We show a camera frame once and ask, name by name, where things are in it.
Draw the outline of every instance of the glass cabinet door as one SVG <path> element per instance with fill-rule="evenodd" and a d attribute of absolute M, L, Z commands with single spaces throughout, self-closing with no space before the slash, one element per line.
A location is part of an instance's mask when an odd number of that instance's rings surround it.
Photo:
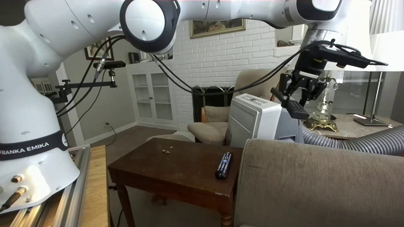
<path fill-rule="evenodd" d="M 168 78 L 164 73 L 151 74 L 157 119 L 173 119 Z"/>
<path fill-rule="evenodd" d="M 136 102 L 139 116 L 143 118 L 152 117 L 152 97 L 149 95 L 146 74 L 133 75 L 133 86 L 135 88 Z"/>

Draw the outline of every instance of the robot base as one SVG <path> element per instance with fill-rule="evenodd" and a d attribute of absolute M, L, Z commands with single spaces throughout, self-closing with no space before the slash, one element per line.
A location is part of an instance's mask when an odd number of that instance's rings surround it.
<path fill-rule="evenodd" d="M 0 161 L 0 205 L 17 190 L 26 187 L 25 192 L 9 209 L 2 213 L 36 206 L 56 192 L 64 189 L 80 174 L 68 151 L 54 148 L 37 155 L 8 161 Z M 22 180 L 12 183 L 13 176 Z"/>

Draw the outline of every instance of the control panel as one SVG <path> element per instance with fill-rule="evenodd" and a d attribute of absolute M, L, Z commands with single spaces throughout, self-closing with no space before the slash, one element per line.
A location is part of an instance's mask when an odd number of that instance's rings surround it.
<path fill-rule="evenodd" d="M 255 97 L 252 97 L 252 96 L 249 96 L 249 95 L 244 95 L 242 97 L 242 99 L 246 99 L 246 100 L 248 100 L 248 101 L 250 101 L 252 103 L 258 104 L 258 105 L 264 105 L 264 104 L 268 103 L 268 102 L 266 102 L 266 101 L 264 101 L 262 99 L 257 99 Z"/>

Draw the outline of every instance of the tv remote control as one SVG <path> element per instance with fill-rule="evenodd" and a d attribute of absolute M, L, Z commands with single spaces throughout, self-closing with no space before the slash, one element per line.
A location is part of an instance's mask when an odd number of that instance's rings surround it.
<path fill-rule="evenodd" d="M 215 173 L 216 178 L 223 180 L 226 178 L 227 176 L 227 171 L 229 169 L 229 165 L 231 162 L 231 153 L 230 152 L 226 152 L 223 155 L 222 160 L 220 161 L 219 167 L 217 168 L 217 171 Z"/>

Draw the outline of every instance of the dark wooden side table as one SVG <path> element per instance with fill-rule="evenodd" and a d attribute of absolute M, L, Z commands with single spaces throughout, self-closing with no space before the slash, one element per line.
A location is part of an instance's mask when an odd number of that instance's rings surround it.
<path fill-rule="evenodd" d="M 108 166 L 129 227 L 135 226 L 125 186 L 218 211 L 233 226 L 233 194 L 243 149 L 153 138 Z M 225 152 L 233 159 L 227 178 L 215 171 Z"/>

